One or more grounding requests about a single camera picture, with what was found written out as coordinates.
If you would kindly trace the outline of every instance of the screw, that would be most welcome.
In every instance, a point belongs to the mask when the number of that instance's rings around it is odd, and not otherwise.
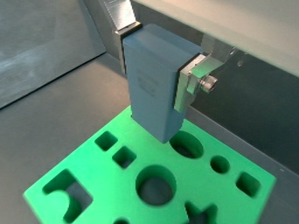
[[[203,92],[208,94],[213,90],[216,82],[217,82],[217,79],[213,76],[207,74],[199,79],[200,90],[203,90]]]

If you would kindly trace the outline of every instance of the dark metal panel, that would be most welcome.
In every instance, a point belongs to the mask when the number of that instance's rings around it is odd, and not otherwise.
[[[241,52],[213,75],[192,106],[299,173],[299,79]]]
[[[0,3],[0,108],[105,51],[80,0]]]

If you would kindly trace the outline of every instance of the blue rectangular block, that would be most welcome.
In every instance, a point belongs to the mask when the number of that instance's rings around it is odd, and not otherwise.
[[[123,40],[132,117],[165,143],[183,125],[173,109],[177,70],[201,49],[149,24]]]

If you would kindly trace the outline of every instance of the gray wall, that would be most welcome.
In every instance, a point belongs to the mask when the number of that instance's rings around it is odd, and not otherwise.
[[[0,3],[0,108],[105,48],[81,0]]]

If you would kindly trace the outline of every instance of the green foam block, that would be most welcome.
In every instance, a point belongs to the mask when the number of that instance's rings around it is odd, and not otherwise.
[[[161,179],[171,188],[172,197],[161,205],[139,196],[149,178]],[[207,223],[252,224],[275,182],[267,171],[187,120],[169,143],[161,144],[127,108],[22,196],[44,224],[179,224],[201,213]],[[84,209],[68,191],[73,183],[92,200]]]

